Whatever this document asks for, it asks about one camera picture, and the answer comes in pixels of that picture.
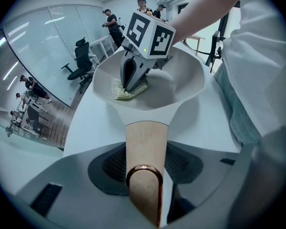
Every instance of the white cube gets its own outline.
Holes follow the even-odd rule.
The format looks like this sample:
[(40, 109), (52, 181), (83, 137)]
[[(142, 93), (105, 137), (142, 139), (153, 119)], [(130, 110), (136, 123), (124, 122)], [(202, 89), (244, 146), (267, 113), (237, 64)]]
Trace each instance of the white cube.
[(176, 30), (153, 15), (133, 12), (123, 36), (146, 59), (166, 58)]

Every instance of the black mesh pad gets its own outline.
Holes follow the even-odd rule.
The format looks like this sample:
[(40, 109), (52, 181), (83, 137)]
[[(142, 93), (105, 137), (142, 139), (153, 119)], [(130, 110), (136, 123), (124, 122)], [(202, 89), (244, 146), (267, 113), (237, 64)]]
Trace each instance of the black mesh pad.
[[(203, 170), (200, 158), (172, 144), (167, 145), (165, 169), (175, 184), (191, 183)], [(107, 194), (128, 195), (126, 145), (96, 157), (88, 167), (91, 182)]]

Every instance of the scrubbing pad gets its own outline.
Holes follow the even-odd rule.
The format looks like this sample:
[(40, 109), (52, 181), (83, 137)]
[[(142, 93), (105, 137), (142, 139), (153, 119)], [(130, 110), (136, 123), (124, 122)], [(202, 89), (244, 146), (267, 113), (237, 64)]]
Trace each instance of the scrubbing pad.
[(144, 79), (144, 81), (138, 85), (135, 89), (130, 92), (127, 92), (125, 88), (123, 88), (122, 82), (119, 79), (112, 78), (111, 79), (111, 90), (112, 95), (115, 100), (120, 99), (132, 99), (135, 96), (139, 95), (148, 87), (148, 81)]

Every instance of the chair headrest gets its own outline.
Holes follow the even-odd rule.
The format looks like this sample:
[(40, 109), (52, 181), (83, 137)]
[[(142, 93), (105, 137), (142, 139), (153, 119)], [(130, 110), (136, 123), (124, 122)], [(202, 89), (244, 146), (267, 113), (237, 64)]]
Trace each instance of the chair headrest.
[(85, 38), (79, 40), (76, 42), (75, 46), (79, 47), (80, 45), (83, 45), (86, 42)]

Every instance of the teal fabric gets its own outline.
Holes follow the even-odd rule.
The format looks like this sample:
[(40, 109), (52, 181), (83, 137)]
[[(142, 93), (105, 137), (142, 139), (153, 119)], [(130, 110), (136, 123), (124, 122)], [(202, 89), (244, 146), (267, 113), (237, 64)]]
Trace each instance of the teal fabric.
[(230, 84), (224, 63), (218, 68), (217, 72), (214, 74), (214, 78), (218, 82), (232, 109), (230, 127), (240, 145), (258, 143), (261, 135), (252, 123), (243, 104), (236, 95), (234, 88)]

